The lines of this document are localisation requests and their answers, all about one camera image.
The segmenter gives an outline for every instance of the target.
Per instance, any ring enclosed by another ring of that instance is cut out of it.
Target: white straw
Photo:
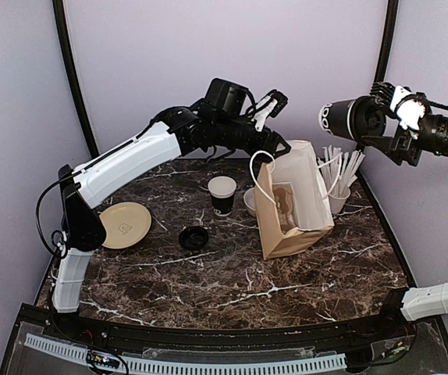
[[[349,187],[355,182],[357,169],[364,159],[364,154],[359,151],[342,152],[341,148],[328,146],[323,148],[325,160],[318,159],[318,168],[321,172],[327,195],[342,197]]]

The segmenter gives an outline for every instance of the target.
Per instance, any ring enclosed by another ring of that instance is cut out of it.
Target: paper cup
[[[344,193],[346,194],[341,197],[334,197],[333,195],[328,196],[328,200],[330,202],[330,211],[332,212],[332,214],[335,215],[342,211],[343,205],[346,204],[346,200],[350,196],[350,189],[347,189]]]
[[[214,177],[208,183],[208,191],[212,198],[214,213],[217,216],[228,216],[233,210],[236,181],[231,177]]]
[[[245,202],[245,207],[247,207],[248,213],[250,213],[253,217],[257,217],[257,213],[255,213],[255,200],[254,200],[253,187],[245,191],[245,194],[243,195],[243,200]]]

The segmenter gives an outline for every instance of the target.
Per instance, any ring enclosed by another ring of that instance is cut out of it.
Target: paper bag
[[[262,164],[254,188],[264,259],[303,252],[333,228],[325,182],[311,142],[289,144],[288,154]],[[265,194],[274,197],[275,204]]]

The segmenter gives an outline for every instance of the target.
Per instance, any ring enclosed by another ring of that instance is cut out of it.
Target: cup lid
[[[203,227],[188,227],[179,234],[179,243],[186,250],[197,252],[208,242],[208,232]]]
[[[208,182],[208,190],[216,198],[228,198],[236,191],[236,181],[227,176],[214,177]]]

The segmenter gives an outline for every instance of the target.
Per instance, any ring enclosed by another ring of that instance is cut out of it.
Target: black frame
[[[68,27],[66,25],[66,14],[64,10],[63,0],[53,0],[55,22],[61,46],[62,57],[66,68],[66,74],[69,81],[69,87],[76,106],[77,115],[84,138],[87,142],[87,148],[92,158],[99,156],[98,146],[94,139],[90,120],[87,116],[87,110],[84,104],[84,98],[80,90],[80,84],[76,73],[76,66],[73,61],[73,53],[69,40]],[[387,4],[386,21],[384,25],[382,44],[379,52],[379,60],[375,71],[374,81],[383,81],[385,78],[390,49],[393,41],[393,33],[396,25],[398,0],[389,0]],[[392,232],[389,223],[380,207],[379,203],[372,194],[366,180],[361,173],[357,173],[357,177],[361,182],[365,194],[368,196],[371,204],[375,209],[375,213],[382,224],[390,244],[400,261],[400,265],[407,278],[408,286],[415,287],[411,270],[404,258],[404,254],[399,246],[396,236]],[[45,279],[42,281],[40,291],[44,285]],[[268,329],[268,330],[183,330],[183,329],[164,329],[134,326],[121,323],[109,323],[101,320],[90,318],[77,318],[82,324],[92,331],[99,334],[108,332],[108,337],[103,339],[100,346],[112,350],[124,350],[141,352],[144,346],[165,345],[167,348],[200,348],[204,346],[205,350],[229,350],[230,347],[242,348],[244,350],[258,350],[264,348],[292,348],[296,346],[312,346],[314,345],[318,351],[337,350],[339,352],[351,353],[367,348],[374,338],[355,337],[348,334],[348,331],[354,330],[355,327],[367,330],[374,325],[378,325],[379,318],[377,316],[368,316],[355,320],[337,323],[324,323],[309,325],[303,327],[292,327],[286,329]],[[443,340],[448,351],[448,334],[440,316],[430,318],[438,324]],[[8,349],[12,347],[16,339],[20,323],[27,321],[44,327],[46,334],[59,336],[59,333],[53,331],[52,325],[48,325],[49,312],[47,309],[40,309],[31,305],[22,305],[20,314],[13,326],[11,336],[9,338]],[[10,350],[6,350],[0,374],[4,374],[9,364]]]
[[[73,52],[69,42],[68,26],[66,24],[66,14],[63,1],[64,0],[52,0],[52,5],[54,6],[55,25],[58,31],[59,45],[61,46],[62,61],[65,64],[69,89],[71,90],[71,95],[73,96],[76,114],[78,115],[78,120],[80,121],[80,127],[82,128],[82,133],[84,134],[85,142],[87,143],[87,148],[91,154],[91,158],[94,159],[99,156],[99,149],[94,138],[94,133],[92,132],[91,122],[87,115],[84,97],[82,95],[82,91],[80,90],[80,83],[76,73],[75,62],[73,60]]]

